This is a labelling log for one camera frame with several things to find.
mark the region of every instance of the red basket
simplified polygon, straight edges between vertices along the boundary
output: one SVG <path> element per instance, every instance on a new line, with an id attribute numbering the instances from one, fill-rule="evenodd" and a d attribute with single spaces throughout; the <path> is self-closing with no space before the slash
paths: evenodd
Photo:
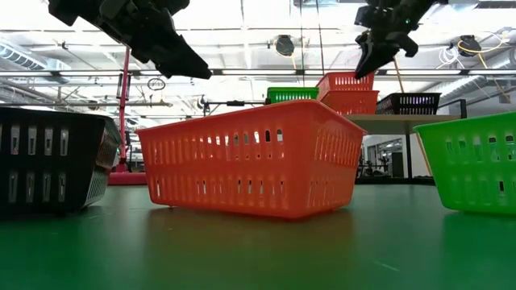
<path id="1" fill-rule="evenodd" d="M 302 100 L 138 134 L 152 202 L 301 218 L 350 202 L 365 131 Z"/>
<path id="2" fill-rule="evenodd" d="M 319 81 L 318 100 L 330 91 L 370 91 L 374 82 L 374 72 L 357 80 L 355 72 L 329 72 Z"/>
<path id="3" fill-rule="evenodd" d="M 338 114 L 375 114 L 379 91 L 328 92 L 321 102 Z"/>

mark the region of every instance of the red pole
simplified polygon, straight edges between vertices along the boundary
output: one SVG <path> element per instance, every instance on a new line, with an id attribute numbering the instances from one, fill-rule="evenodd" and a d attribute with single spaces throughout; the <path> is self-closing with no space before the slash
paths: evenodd
<path id="1" fill-rule="evenodd" d="M 127 98 L 127 80 L 129 78 L 129 57 L 131 56 L 131 49 L 126 48 L 126 59 L 123 63 L 123 75 L 122 75 L 122 93 L 120 96 L 120 107 L 119 107 L 119 118 L 120 118 L 120 134 L 122 136 L 122 144 L 120 144 L 120 161 L 116 167 L 116 172 L 125 172 L 126 169 L 126 98 Z"/>

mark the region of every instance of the black plastic basket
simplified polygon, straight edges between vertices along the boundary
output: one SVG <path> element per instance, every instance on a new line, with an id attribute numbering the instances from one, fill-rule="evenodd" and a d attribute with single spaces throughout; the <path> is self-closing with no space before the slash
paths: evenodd
<path id="1" fill-rule="evenodd" d="M 377 114 L 436 114 L 441 93 L 391 93 L 377 103 Z"/>
<path id="2" fill-rule="evenodd" d="M 120 143 L 108 117 L 0 108 L 0 215 L 68 213 L 100 200 Z"/>

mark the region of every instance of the green basket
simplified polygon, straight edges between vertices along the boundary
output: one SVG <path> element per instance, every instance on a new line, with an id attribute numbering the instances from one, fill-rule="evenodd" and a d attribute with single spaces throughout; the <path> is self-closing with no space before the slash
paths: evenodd
<path id="1" fill-rule="evenodd" d="M 414 129 L 445 207 L 516 213 L 516 112 Z"/>
<path id="2" fill-rule="evenodd" d="M 267 99 L 270 103 L 317 99 L 319 88 L 268 88 Z"/>

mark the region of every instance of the green floor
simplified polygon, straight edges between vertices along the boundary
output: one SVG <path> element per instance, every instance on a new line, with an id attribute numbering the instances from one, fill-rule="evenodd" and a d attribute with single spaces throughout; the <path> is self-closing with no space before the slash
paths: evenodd
<path id="1" fill-rule="evenodd" d="M 304 222 L 109 188 L 77 216 L 0 223 L 0 289 L 511 289 L 515 243 L 516 218 L 444 209 L 431 186 L 357 186 Z"/>

